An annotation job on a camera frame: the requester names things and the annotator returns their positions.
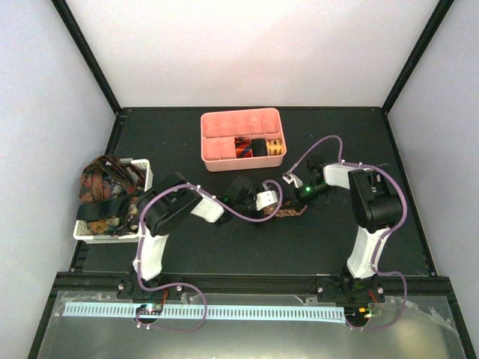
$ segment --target gray wall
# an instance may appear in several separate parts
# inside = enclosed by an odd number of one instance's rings
[[[372,106],[437,0],[68,3],[123,106]]]
[[[440,274],[479,350],[479,1],[456,1],[390,120]]]
[[[0,358],[26,358],[114,116],[50,1],[3,0],[0,17]]]

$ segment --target clear plastic sheet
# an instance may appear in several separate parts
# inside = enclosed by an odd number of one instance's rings
[[[207,321],[194,333],[137,329],[132,319],[62,317],[67,301],[114,301],[112,293],[61,293],[39,358],[464,358],[445,297],[410,297],[403,318],[384,331],[351,331],[317,322]],[[294,295],[208,295],[211,304],[317,305]],[[184,303],[198,304],[184,295]],[[383,314],[367,326],[392,320],[402,298],[386,297]],[[174,320],[159,320],[172,325]],[[191,326],[183,320],[179,326]]]

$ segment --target small object in tray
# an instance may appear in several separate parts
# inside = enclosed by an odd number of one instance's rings
[[[264,138],[256,138],[251,140],[253,147],[253,157],[268,156],[268,148],[266,147],[266,140]]]
[[[247,138],[235,137],[234,146],[237,150],[237,159],[247,159],[253,156],[253,147]]]
[[[266,146],[268,147],[268,154],[270,156],[278,156],[283,152],[283,141],[280,138],[266,141]]]

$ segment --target white plastic basket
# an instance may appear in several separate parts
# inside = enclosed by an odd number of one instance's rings
[[[145,173],[145,186],[144,190],[147,191],[151,188],[153,183],[153,172],[150,169],[150,161],[147,159],[121,159],[121,163],[131,163]],[[91,244],[105,244],[105,243],[128,243],[138,241],[138,232],[134,234],[128,234],[121,237],[113,237],[107,235],[93,235],[88,229],[85,221],[76,221],[75,229],[73,230],[73,237],[77,241],[85,241],[89,245]]]

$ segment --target wire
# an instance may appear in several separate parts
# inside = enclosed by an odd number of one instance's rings
[[[165,305],[166,298],[168,297],[168,290],[163,291],[162,305]]]
[[[292,174],[292,172],[294,170],[296,170],[296,167],[298,167],[298,165],[301,163],[301,161],[303,159],[305,159],[305,157],[312,151],[314,150],[314,148],[316,148],[317,145],[323,143],[324,141],[326,140],[329,140],[330,138],[336,138],[338,141],[339,141],[339,151],[338,151],[338,162],[341,162],[341,157],[343,156],[343,140],[341,139],[341,137],[337,136],[337,135],[329,135],[329,136],[326,136],[326,137],[323,137],[321,138],[319,141],[317,141],[315,144],[313,144],[311,147],[309,147],[309,149],[305,152],[304,155],[301,156],[301,158],[293,165],[293,167],[291,167],[287,172],[286,174],[289,176],[290,174]]]
[[[212,194],[210,194],[210,193],[206,192],[205,190],[201,189],[201,187],[199,185],[196,186],[196,185],[192,185],[192,184],[189,184],[189,183],[184,184],[184,185],[173,186],[173,187],[161,192],[160,194],[155,196],[154,199],[152,199],[150,202],[148,202],[148,204],[145,206],[143,211],[141,211],[140,219],[139,219],[140,228],[141,228],[141,236],[140,236],[140,239],[138,241],[138,247],[137,247],[137,250],[136,250],[136,259],[138,261],[138,270],[137,270],[138,285],[143,290],[145,290],[147,292],[155,292],[157,290],[163,290],[163,289],[171,288],[173,286],[185,286],[187,288],[191,288],[191,289],[195,290],[201,296],[201,300],[204,303],[204,313],[203,313],[203,316],[201,317],[201,321],[196,326],[194,326],[192,328],[189,328],[189,329],[176,329],[176,328],[169,328],[169,327],[164,327],[164,326],[161,326],[161,325],[151,325],[151,324],[146,325],[146,324],[141,323],[139,321],[139,316],[136,316],[136,324],[137,324],[138,328],[140,328],[141,326],[144,326],[144,327],[147,327],[147,329],[155,328],[155,329],[162,329],[164,331],[173,331],[175,333],[189,333],[191,331],[195,331],[198,328],[200,328],[204,324],[204,322],[206,321],[206,318],[207,318],[207,309],[208,309],[207,300],[204,297],[203,292],[200,291],[200,289],[197,288],[196,286],[193,286],[192,284],[188,284],[188,283],[178,282],[178,283],[165,284],[163,286],[156,286],[154,288],[149,288],[149,287],[147,287],[143,284],[143,280],[141,278],[141,250],[143,249],[144,234],[146,233],[146,226],[145,226],[145,223],[144,223],[144,217],[147,214],[148,210],[152,207],[152,205],[154,205],[155,202],[157,202],[158,200],[160,200],[161,198],[163,198],[164,196],[167,196],[168,194],[170,194],[172,192],[179,191],[180,189],[190,189],[190,190],[193,190],[193,191],[198,191],[199,193],[207,196],[208,198],[211,198],[217,204],[221,205],[224,209],[233,213],[234,215],[236,215],[237,217],[239,217],[241,219],[244,219],[244,220],[250,221],[250,222],[256,222],[256,223],[265,222],[265,221],[268,221],[269,219],[273,218],[276,215],[276,213],[280,209],[281,204],[283,202],[283,191],[281,190],[281,186],[279,185],[279,183],[277,183],[276,181],[274,181],[272,179],[268,179],[267,181],[263,182],[264,188],[266,189],[267,188],[266,185],[268,185],[270,183],[275,185],[278,188],[278,195],[279,195],[278,205],[276,206],[275,210],[270,215],[268,215],[264,218],[250,218],[250,217],[246,217],[244,215],[241,215],[240,213],[236,212],[234,209],[226,206],[223,202],[218,200]]]
[[[317,141],[315,144],[313,144],[313,146],[311,146],[306,152],[304,155],[301,156],[301,158],[293,165],[293,167],[288,171],[286,172],[287,175],[290,175],[292,174],[292,172],[296,169],[296,167],[298,167],[299,163],[305,159],[305,157],[319,144],[323,143],[324,141],[326,140],[329,140],[330,138],[336,138],[338,141],[339,141],[339,151],[338,151],[338,161],[342,164],[342,165],[345,165],[345,166],[349,166],[349,167],[355,167],[355,168],[370,168],[372,170],[375,170],[377,172],[379,172],[380,174],[382,174],[392,185],[393,187],[396,189],[397,191],[397,195],[399,197],[399,200],[401,202],[401,205],[403,207],[403,214],[401,215],[401,218],[399,220],[399,222],[396,223],[395,226],[393,226],[391,229],[387,230],[386,232],[384,232],[380,238],[379,238],[379,241],[377,242],[376,244],[376,247],[374,248],[374,251],[373,251],[373,255],[371,256],[371,267],[374,271],[374,273],[376,273],[378,276],[380,277],[389,277],[389,276],[398,276],[401,278],[401,280],[403,281],[403,288],[404,288],[404,300],[403,300],[403,306],[401,307],[401,310],[399,312],[399,314],[397,315],[397,317],[392,321],[392,322],[389,322],[388,324],[384,324],[384,325],[380,325],[379,327],[375,327],[375,328],[363,328],[363,327],[356,327],[354,325],[352,325],[347,319],[346,319],[346,324],[351,328],[351,329],[358,329],[358,330],[361,330],[361,331],[378,331],[378,330],[382,330],[382,329],[386,329],[386,328],[389,328],[391,327],[392,325],[394,325],[399,319],[400,317],[403,315],[405,309],[406,309],[406,302],[407,302],[407,282],[406,282],[406,278],[404,277],[404,275],[402,273],[400,273],[399,271],[386,271],[386,272],[383,272],[383,271],[379,271],[377,269],[377,267],[374,265],[374,263],[376,262],[376,257],[377,257],[377,254],[379,252],[379,247],[381,246],[381,243],[382,241],[384,240],[384,238],[386,236],[390,236],[393,232],[395,232],[396,230],[398,230],[403,224],[404,222],[406,221],[406,217],[407,217],[407,202],[406,202],[406,196],[404,196],[404,193],[401,189],[401,187],[397,184],[397,182],[394,180],[394,178],[388,174],[386,171],[384,171],[382,168],[379,168],[377,166],[373,166],[373,165],[364,165],[364,164],[359,164],[359,163],[352,163],[352,162],[343,162],[342,161],[342,155],[343,155],[343,140],[337,136],[337,135],[330,135],[330,136],[326,136],[326,137],[323,137],[321,138],[319,141]]]
[[[376,297],[374,296],[374,294],[373,294],[370,290],[368,290],[367,293],[369,294],[369,296],[371,297],[371,299],[373,299],[374,303],[378,303]]]

